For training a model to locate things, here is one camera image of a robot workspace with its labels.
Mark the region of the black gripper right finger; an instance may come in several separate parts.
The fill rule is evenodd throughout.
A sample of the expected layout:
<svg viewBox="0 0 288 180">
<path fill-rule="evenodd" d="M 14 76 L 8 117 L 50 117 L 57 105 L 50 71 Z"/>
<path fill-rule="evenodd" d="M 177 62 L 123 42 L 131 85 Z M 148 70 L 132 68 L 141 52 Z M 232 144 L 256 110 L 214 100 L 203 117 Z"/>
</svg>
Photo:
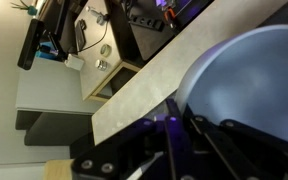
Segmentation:
<svg viewBox="0 0 288 180">
<path fill-rule="evenodd" d="M 245 123 L 224 119 L 218 125 L 186 106 L 184 119 L 203 136 L 237 180 L 288 177 L 288 141 Z"/>
</svg>

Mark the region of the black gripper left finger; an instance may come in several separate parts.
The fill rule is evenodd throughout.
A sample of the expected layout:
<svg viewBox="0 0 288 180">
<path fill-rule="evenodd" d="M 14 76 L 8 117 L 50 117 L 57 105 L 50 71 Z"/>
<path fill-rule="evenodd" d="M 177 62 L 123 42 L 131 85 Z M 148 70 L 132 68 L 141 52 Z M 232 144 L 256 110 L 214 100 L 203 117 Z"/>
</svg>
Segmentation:
<svg viewBox="0 0 288 180">
<path fill-rule="evenodd" d="M 161 121 L 141 118 L 76 158 L 73 180 L 126 180 L 140 166 L 152 166 L 141 180 L 197 180 L 194 154 L 174 100 Z"/>
</svg>

